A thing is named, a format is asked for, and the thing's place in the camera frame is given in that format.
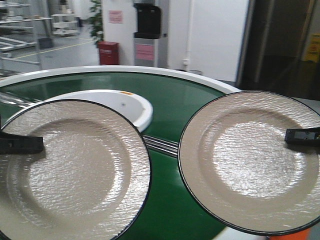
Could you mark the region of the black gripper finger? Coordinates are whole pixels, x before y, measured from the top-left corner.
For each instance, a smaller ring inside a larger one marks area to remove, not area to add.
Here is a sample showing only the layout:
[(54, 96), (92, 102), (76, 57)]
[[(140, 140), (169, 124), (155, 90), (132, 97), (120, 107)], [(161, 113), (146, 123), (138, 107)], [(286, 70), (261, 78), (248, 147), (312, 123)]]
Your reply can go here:
[(44, 150), (44, 139), (38, 136), (24, 136), (0, 132), (0, 154), (38, 154)]
[(295, 145), (319, 145), (320, 128), (288, 128), (285, 133), (284, 141), (287, 144)]

